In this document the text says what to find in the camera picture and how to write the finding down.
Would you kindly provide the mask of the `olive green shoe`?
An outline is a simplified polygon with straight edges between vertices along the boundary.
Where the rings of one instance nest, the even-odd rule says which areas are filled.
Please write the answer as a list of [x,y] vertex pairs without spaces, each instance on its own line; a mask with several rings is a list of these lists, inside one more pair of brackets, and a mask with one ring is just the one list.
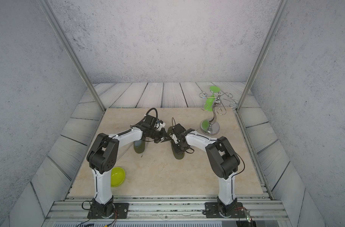
[[186,140],[183,137],[183,133],[186,129],[181,126],[181,124],[177,124],[175,126],[170,126],[168,128],[168,136],[171,139],[171,147],[173,155],[176,159],[180,160],[183,159],[185,151],[186,151]]
[[[134,151],[137,153],[137,154],[141,154],[145,151],[145,146],[146,146],[146,142],[141,139],[139,141],[135,141],[133,143],[133,148],[134,148]],[[130,144],[125,151],[122,152],[122,154],[118,155],[117,156],[117,160],[119,160],[120,158],[123,157],[123,155],[132,147],[132,144]]]

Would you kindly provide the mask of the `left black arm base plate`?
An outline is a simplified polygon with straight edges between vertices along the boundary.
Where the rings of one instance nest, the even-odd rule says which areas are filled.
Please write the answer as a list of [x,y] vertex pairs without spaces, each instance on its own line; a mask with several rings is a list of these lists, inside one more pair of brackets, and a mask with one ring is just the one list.
[[97,208],[94,204],[89,209],[88,219],[127,219],[129,203],[111,203],[104,208]]

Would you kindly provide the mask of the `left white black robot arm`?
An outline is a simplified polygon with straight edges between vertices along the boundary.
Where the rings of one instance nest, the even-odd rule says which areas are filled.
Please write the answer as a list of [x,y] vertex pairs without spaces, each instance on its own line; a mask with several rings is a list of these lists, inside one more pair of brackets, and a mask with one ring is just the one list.
[[128,130],[118,134],[100,133],[87,154],[87,162],[94,176],[95,197],[91,210],[99,211],[103,216],[113,213],[114,197],[111,191],[111,172],[117,162],[119,148],[133,142],[140,144],[150,138],[154,143],[166,142],[171,138],[166,132],[165,123],[158,119],[156,108],[149,109],[143,119]]

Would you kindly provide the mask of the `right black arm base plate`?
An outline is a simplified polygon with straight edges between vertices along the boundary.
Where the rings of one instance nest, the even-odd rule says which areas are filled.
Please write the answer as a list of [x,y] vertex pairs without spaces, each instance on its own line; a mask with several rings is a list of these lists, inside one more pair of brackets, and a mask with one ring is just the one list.
[[206,202],[202,214],[207,218],[245,218],[247,216],[243,204],[240,202],[233,202],[229,205],[221,202]]

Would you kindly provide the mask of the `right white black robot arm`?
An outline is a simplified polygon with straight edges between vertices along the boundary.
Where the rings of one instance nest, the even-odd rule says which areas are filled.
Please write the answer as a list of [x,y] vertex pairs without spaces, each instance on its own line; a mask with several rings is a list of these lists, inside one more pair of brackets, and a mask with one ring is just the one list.
[[228,139],[207,137],[193,129],[180,131],[174,127],[170,127],[167,134],[171,138],[173,155],[178,160],[193,147],[206,152],[210,166],[219,178],[217,210],[222,217],[238,216],[242,204],[237,201],[234,184],[235,176],[240,173],[238,166],[241,158]]

